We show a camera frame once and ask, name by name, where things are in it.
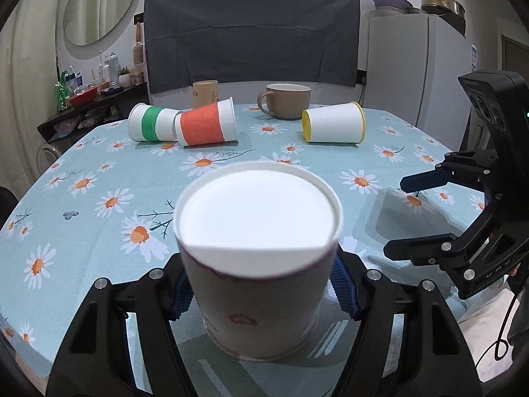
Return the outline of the small potted plant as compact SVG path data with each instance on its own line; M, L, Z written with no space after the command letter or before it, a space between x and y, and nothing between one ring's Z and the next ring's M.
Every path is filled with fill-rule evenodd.
M127 66L122 67L118 76L119 85L123 88L128 88L132 84L131 74Z

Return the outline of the white paper cup pink hearts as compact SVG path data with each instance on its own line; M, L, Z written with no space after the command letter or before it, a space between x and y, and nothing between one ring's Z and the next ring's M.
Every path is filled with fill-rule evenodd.
M245 161L179 196L173 230L211 339L239 359L273 360L316 327L344 221L328 183L303 168Z

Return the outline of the white cup green band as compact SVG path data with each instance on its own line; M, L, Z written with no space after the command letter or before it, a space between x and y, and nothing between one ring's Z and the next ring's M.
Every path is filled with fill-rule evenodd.
M180 110L136 104L127 119L127 131L136 142L175 142L175 121Z

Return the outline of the green plastic bottle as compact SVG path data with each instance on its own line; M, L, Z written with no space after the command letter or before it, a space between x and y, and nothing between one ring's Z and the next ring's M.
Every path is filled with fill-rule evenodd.
M56 88L58 92L58 95L57 95L58 112L62 112L69 107L68 105L69 90L68 90L67 82L66 82L67 77L68 77L67 71L63 71L62 73L60 73L58 82L56 83Z

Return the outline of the white refrigerator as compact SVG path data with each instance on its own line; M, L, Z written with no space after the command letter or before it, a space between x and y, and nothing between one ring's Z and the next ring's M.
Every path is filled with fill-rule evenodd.
M477 48L437 15L373 17L363 103L457 151L471 112L458 78L476 68Z

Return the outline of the dark grey cloth cover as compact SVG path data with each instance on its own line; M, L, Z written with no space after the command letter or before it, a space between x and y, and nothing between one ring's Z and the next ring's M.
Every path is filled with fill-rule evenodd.
M360 0L144 0L150 90L202 80L352 87Z

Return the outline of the oval wall mirror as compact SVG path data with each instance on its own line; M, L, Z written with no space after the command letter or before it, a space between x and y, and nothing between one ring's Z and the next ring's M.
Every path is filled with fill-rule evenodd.
M68 0L64 35L76 46L92 45L113 30L134 0Z

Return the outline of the white cup orange band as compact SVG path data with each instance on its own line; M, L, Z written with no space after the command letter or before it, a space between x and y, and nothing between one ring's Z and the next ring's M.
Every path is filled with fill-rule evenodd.
M238 131L232 98L178 113L175 129L183 147L236 142Z

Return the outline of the beige curtain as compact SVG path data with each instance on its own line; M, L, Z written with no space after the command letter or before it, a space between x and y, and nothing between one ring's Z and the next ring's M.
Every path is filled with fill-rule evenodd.
M1 185L22 197L39 178L37 126L57 111L59 0L20 0L1 30Z

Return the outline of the white cup yellow inside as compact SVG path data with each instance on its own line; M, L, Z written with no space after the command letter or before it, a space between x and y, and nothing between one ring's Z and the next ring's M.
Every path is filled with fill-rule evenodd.
M355 101L304 110L301 125L308 143L361 144L367 131L363 109Z

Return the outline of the red bowl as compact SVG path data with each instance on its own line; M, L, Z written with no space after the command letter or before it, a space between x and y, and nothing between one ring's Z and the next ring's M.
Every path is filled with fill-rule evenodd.
M75 109L79 109L87 104L92 103L92 101L95 101L97 96L98 96L98 88L92 87L81 93L78 93L77 95L74 95L73 97L70 97L68 99L68 102L71 107Z

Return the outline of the brown ceramic mug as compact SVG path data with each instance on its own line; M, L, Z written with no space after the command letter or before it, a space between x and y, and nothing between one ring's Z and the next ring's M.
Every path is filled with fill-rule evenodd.
M266 115L284 119L299 120L309 108L311 89L293 83L270 83L257 97L258 108Z

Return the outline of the metal steamer pot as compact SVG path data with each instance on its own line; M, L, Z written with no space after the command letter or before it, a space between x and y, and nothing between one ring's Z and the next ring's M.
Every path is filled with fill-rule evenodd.
M421 0L421 9L437 15L460 34L465 35L465 8L456 0Z

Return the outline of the dark side shelf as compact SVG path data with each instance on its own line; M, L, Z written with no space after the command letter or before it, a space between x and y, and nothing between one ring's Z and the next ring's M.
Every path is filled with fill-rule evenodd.
M149 102L147 83L133 85L111 95L102 95L79 108L70 108L52 116L37 127L45 142L86 134L93 128L127 119L133 106Z

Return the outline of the brown paper cup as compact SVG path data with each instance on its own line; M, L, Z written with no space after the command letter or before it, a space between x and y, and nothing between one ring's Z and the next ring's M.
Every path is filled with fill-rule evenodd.
M192 108L199 109L219 101L217 80L194 82L192 86Z

